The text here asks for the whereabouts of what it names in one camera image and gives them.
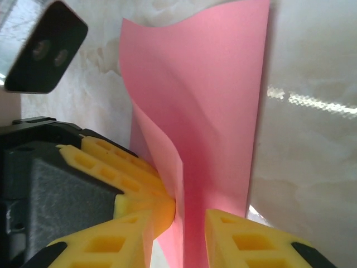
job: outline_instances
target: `pink paper sheet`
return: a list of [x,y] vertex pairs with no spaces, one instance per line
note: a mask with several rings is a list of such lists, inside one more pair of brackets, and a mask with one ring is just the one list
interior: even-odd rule
[[123,21],[123,79],[177,203],[159,238],[172,268],[208,267],[207,208],[245,215],[268,10],[269,0],[244,0],[167,27]]

